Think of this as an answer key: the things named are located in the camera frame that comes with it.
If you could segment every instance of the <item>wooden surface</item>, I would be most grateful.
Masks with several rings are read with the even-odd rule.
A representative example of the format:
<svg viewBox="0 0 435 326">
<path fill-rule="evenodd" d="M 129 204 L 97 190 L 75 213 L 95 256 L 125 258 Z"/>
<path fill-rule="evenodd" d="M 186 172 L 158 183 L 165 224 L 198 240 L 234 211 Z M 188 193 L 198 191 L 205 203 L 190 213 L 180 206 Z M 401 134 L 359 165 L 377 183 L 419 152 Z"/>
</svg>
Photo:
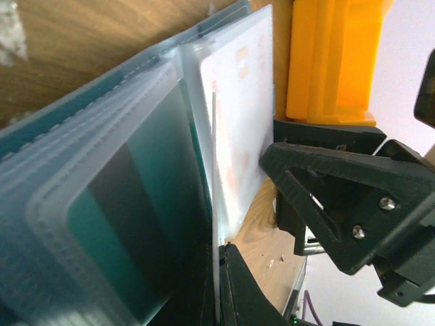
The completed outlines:
<svg viewBox="0 0 435 326">
<path fill-rule="evenodd" d="M 213 1 L 222 9 L 233 0 Z M 253 10 L 274 5 L 277 117 L 284 117 L 292 2 L 252 0 Z M 0 67 L 0 128 L 54 102 L 148 46 L 207 17 L 204 0 L 18 0 L 28 61 Z M 293 239 L 275 227 L 272 183 L 254 200 L 234 243 L 267 298 L 282 311 L 300 267 Z"/>
<path fill-rule="evenodd" d="M 293 236 L 276 227 L 275 194 L 275 185 L 267 179 L 231 242 L 239 248 L 265 296 L 283 312 L 304 258 L 293 255 Z"/>
</svg>

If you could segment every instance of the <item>screw head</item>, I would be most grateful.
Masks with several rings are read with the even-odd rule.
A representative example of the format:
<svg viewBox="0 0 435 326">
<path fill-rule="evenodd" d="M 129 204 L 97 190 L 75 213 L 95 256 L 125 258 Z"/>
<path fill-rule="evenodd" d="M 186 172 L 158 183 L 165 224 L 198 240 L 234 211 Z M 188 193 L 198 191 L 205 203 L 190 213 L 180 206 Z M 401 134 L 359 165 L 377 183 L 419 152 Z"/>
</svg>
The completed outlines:
<svg viewBox="0 0 435 326">
<path fill-rule="evenodd" d="M 389 196 L 384 196 L 379 201 L 379 208 L 384 211 L 392 211 L 396 207 L 396 202 Z"/>
<path fill-rule="evenodd" d="M 366 233 L 365 233 L 365 231 L 362 229 L 362 226 L 360 226 L 360 225 L 355 225 L 355 226 L 353 227 L 353 230 L 352 230 L 352 235 L 353 235 L 353 237 L 354 237 L 355 239 L 360 240 L 360 239 L 363 239 L 363 237 L 366 236 Z"/>
</svg>

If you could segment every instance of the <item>purple cable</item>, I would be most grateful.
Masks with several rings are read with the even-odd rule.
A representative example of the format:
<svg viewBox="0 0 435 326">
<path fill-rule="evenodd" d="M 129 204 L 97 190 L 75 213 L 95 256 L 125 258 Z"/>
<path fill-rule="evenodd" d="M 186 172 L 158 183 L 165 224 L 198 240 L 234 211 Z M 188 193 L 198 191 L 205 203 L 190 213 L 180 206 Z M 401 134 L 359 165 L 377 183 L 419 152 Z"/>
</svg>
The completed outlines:
<svg viewBox="0 0 435 326">
<path fill-rule="evenodd" d="M 307 303 L 308 303 L 308 307 L 310 308 L 311 314 L 313 314 L 315 322 L 319 326 L 324 326 L 324 324 L 321 323 L 320 318 L 317 315 L 316 311 L 314 310 L 314 306 L 313 306 L 313 302 L 311 301 L 310 293 L 307 290 L 304 291 L 304 302 L 302 304 L 302 320 L 305 320 L 305 315 L 307 313 Z"/>
</svg>

